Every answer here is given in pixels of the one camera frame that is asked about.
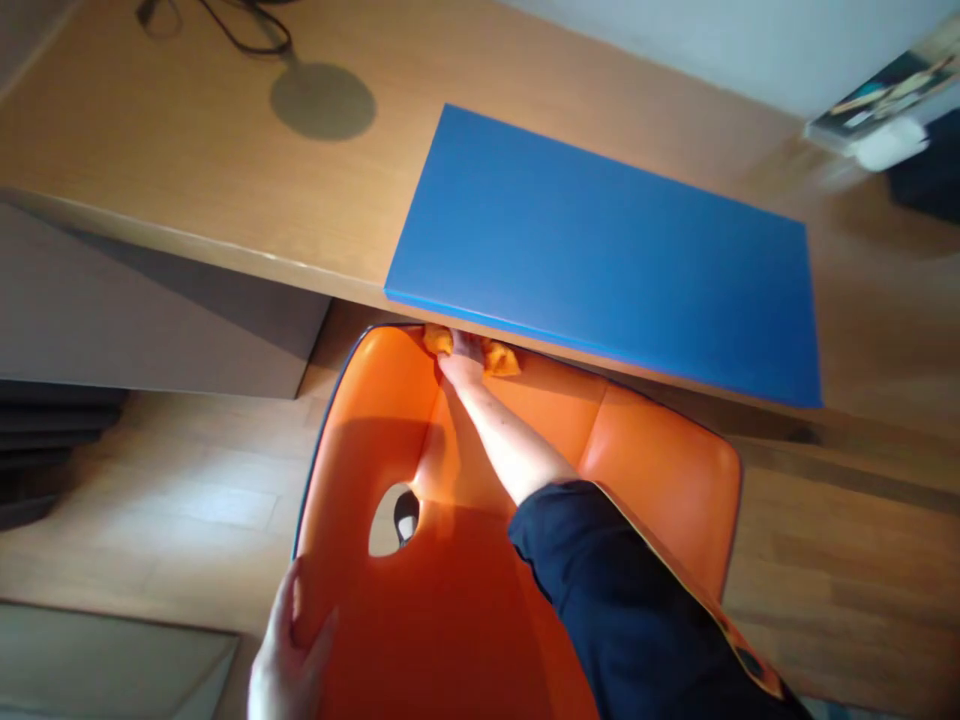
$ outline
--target black sleeve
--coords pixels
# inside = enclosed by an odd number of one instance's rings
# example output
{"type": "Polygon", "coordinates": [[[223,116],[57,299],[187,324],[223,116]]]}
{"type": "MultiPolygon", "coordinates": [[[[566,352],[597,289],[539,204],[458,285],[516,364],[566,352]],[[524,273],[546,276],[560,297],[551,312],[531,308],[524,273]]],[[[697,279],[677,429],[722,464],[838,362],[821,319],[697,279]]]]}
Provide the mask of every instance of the black sleeve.
{"type": "Polygon", "coordinates": [[[531,495],[510,539],[569,633],[605,720],[725,710],[809,718],[792,696],[781,702],[746,676],[709,613],[592,483],[531,495]]]}

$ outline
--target white wall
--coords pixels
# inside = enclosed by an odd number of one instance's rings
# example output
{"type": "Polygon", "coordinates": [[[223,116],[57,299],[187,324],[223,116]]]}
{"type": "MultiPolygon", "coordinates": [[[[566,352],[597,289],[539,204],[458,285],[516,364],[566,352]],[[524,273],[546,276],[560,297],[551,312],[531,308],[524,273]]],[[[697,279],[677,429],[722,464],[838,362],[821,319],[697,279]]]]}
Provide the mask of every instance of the white wall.
{"type": "Polygon", "coordinates": [[[960,10],[960,0],[501,1],[802,118],[960,10]]]}

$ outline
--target forearm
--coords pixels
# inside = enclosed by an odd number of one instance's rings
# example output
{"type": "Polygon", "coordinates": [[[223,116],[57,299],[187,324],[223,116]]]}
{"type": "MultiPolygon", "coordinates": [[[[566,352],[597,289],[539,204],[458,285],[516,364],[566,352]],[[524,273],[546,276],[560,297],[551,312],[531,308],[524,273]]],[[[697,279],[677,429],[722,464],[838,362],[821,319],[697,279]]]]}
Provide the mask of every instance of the forearm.
{"type": "Polygon", "coordinates": [[[545,485],[580,477],[563,455],[486,387],[471,384],[459,388],[457,395],[494,471],[517,505],[545,485]]]}

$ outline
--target orange cloth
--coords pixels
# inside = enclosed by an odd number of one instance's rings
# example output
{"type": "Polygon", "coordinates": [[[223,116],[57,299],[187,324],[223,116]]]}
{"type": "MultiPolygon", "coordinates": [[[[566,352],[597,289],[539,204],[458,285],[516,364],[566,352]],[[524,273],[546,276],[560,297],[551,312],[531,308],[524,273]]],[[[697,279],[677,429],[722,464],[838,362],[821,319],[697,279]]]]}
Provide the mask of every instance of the orange cloth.
{"type": "MultiPolygon", "coordinates": [[[[427,350],[437,353],[453,352],[453,335],[449,328],[443,325],[427,323],[423,328],[423,344],[427,350]]],[[[480,345],[483,348],[483,372],[493,377],[510,377],[520,374],[520,364],[517,356],[502,342],[481,337],[480,345]]]]}

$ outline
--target hand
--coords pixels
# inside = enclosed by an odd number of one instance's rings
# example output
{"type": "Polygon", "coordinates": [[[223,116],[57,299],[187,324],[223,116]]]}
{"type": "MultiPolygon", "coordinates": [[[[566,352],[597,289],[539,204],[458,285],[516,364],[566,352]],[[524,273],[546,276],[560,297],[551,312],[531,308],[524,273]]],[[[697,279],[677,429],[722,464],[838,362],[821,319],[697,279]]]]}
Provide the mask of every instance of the hand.
{"type": "Polygon", "coordinates": [[[483,384],[483,349],[474,335],[450,329],[453,335],[453,354],[437,357],[440,370],[454,390],[460,392],[468,387],[483,384]]]}
{"type": "Polygon", "coordinates": [[[337,626],[334,610],[310,648],[293,644],[293,594],[300,574],[293,561],[270,611],[263,645],[253,661],[247,712],[251,720],[314,720],[320,708],[323,671],[337,626]]]}

